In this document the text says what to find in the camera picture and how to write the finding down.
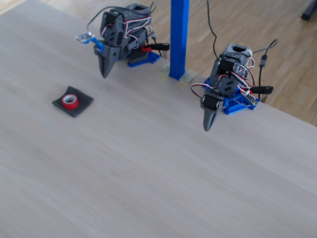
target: blue 3d-printed base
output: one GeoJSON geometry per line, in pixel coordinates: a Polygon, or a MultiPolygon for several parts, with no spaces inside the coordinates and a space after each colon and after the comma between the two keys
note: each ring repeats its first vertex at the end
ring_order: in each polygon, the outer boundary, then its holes
{"type": "MultiPolygon", "coordinates": [[[[209,86],[211,86],[210,78],[207,78],[205,80],[205,84],[208,84],[209,86]]],[[[223,107],[225,108],[223,112],[227,115],[230,115],[230,114],[245,110],[247,108],[254,110],[254,108],[256,108],[257,105],[252,105],[249,102],[249,100],[239,92],[239,89],[236,89],[235,95],[232,98],[224,97],[223,107]]]]}
{"type": "Polygon", "coordinates": [[[138,62],[138,63],[128,63],[128,66],[133,68],[133,67],[145,64],[145,63],[155,63],[156,61],[158,61],[159,58],[160,58],[160,55],[155,54],[153,52],[149,52],[148,53],[148,58],[145,61],[141,61],[141,62],[138,62]]]}

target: roll of tape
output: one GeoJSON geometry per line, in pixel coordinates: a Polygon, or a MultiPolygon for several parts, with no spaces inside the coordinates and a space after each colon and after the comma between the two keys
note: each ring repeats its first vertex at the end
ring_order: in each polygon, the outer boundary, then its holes
{"type": "Polygon", "coordinates": [[[63,107],[67,110],[74,110],[78,107],[78,97],[75,94],[66,94],[61,99],[63,107]]]}

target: black mat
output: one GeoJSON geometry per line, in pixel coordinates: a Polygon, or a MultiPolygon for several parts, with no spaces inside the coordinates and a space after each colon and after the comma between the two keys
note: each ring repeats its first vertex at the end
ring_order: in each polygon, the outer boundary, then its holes
{"type": "Polygon", "coordinates": [[[66,92],[58,99],[52,101],[53,105],[58,107],[59,109],[63,110],[67,114],[71,115],[72,117],[77,117],[79,114],[81,114],[88,106],[92,103],[94,99],[86,94],[84,94],[82,91],[79,91],[76,88],[73,88],[71,86],[68,86],[66,92]],[[78,97],[78,107],[73,110],[67,110],[63,107],[61,103],[62,97],[64,97],[66,94],[75,94],[78,97]]]}

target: cable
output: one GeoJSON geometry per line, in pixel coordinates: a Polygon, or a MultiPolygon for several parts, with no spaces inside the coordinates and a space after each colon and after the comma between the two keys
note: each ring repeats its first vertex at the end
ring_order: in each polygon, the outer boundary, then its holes
{"type": "Polygon", "coordinates": [[[100,36],[103,36],[103,35],[104,35],[105,30],[107,29],[107,26],[112,26],[112,27],[114,27],[114,25],[112,25],[112,24],[107,24],[107,25],[104,27],[103,31],[101,32],[100,36]]]}
{"type": "Polygon", "coordinates": [[[137,40],[137,46],[136,47],[134,47],[134,49],[137,49],[140,45],[139,45],[139,39],[137,38],[137,37],[135,37],[134,35],[128,35],[128,37],[133,37],[134,39],[136,39],[137,40]]]}
{"type": "Polygon", "coordinates": [[[255,54],[255,53],[257,53],[257,52],[266,51],[266,52],[265,52],[265,55],[266,55],[266,54],[267,54],[267,51],[268,51],[269,49],[272,49],[274,46],[276,46],[277,43],[278,43],[278,39],[275,39],[274,41],[272,41],[272,43],[269,45],[269,47],[260,49],[260,50],[258,50],[258,51],[254,51],[253,53],[255,54]]]}
{"type": "MultiPolygon", "coordinates": [[[[261,62],[260,62],[259,87],[261,87],[262,70],[266,64],[267,52],[269,49],[272,49],[274,46],[276,46],[277,43],[278,43],[278,39],[275,39],[274,41],[271,42],[271,44],[267,48],[253,52],[253,53],[256,53],[256,52],[260,52],[260,51],[265,51],[265,54],[262,56],[261,62]]],[[[261,101],[261,94],[260,93],[259,93],[258,98],[261,101]]]]}
{"type": "Polygon", "coordinates": [[[236,102],[237,104],[240,104],[240,105],[245,106],[245,107],[249,106],[249,104],[245,105],[245,104],[239,103],[237,100],[233,100],[233,101],[236,102]]]}
{"type": "Polygon", "coordinates": [[[249,72],[249,74],[251,75],[252,82],[253,82],[253,87],[254,87],[256,83],[255,83],[255,81],[254,81],[254,77],[253,77],[251,71],[250,71],[247,67],[245,67],[245,66],[243,66],[243,65],[240,65],[240,66],[241,66],[242,68],[246,69],[246,70],[249,72]]]}
{"type": "Polygon", "coordinates": [[[137,30],[137,29],[140,29],[140,28],[145,27],[148,23],[149,23],[149,20],[147,20],[142,26],[138,26],[138,27],[135,27],[135,28],[129,30],[129,31],[126,33],[126,35],[129,35],[129,33],[130,33],[131,31],[134,31],[134,30],[137,30]]]}
{"type": "Polygon", "coordinates": [[[192,84],[192,85],[190,86],[190,89],[192,90],[192,92],[193,92],[195,95],[197,95],[197,96],[200,97],[200,98],[202,98],[202,95],[199,95],[198,93],[196,93],[196,92],[194,91],[193,87],[195,87],[195,86],[206,86],[206,87],[208,87],[208,88],[210,88],[210,89],[215,89],[215,87],[212,88],[212,87],[210,87],[208,84],[205,84],[205,83],[194,83],[194,84],[192,84]]]}
{"type": "Polygon", "coordinates": [[[247,67],[247,68],[254,68],[254,67],[256,66],[256,62],[254,61],[254,58],[250,57],[249,59],[248,59],[248,62],[247,62],[246,67],[247,67]],[[250,66],[250,67],[248,67],[248,64],[249,64],[249,59],[251,59],[251,60],[252,60],[252,62],[253,62],[253,65],[252,65],[252,66],[250,66]]]}
{"type": "Polygon", "coordinates": [[[214,33],[213,31],[213,28],[211,26],[211,23],[210,23],[210,14],[209,14],[209,0],[207,0],[207,11],[208,11],[208,23],[209,23],[209,27],[211,29],[211,32],[212,34],[214,35],[214,42],[213,42],[213,52],[214,52],[214,55],[216,56],[216,58],[218,57],[217,56],[217,53],[216,53],[216,50],[215,50],[215,44],[216,44],[216,40],[217,40],[217,35],[214,33]]]}
{"type": "Polygon", "coordinates": [[[154,2],[152,2],[151,6],[150,6],[150,10],[151,10],[150,13],[140,13],[140,12],[137,12],[137,11],[135,11],[135,10],[132,10],[132,9],[129,9],[129,8],[126,8],[126,7],[121,7],[121,6],[107,6],[107,7],[103,8],[102,10],[100,10],[100,11],[93,17],[93,19],[90,20],[90,22],[87,24],[87,31],[89,32],[89,25],[96,19],[96,17],[97,17],[100,13],[102,13],[102,12],[105,11],[106,9],[109,9],[109,8],[119,8],[119,9],[122,9],[122,10],[127,10],[127,11],[134,12],[134,13],[139,14],[139,15],[149,16],[149,15],[151,15],[151,14],[155,11],[156,7],[157,7],[157,3],[154,1],[154,2]]]}

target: blue pole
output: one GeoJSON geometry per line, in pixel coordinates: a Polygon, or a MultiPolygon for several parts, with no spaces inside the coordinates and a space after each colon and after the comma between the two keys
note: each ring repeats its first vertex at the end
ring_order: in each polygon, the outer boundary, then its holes
{"type": "Polygon", "coordinates": [[[179,80],[185,73],[190,0],[171,0],[170,73],[179,80]]]}

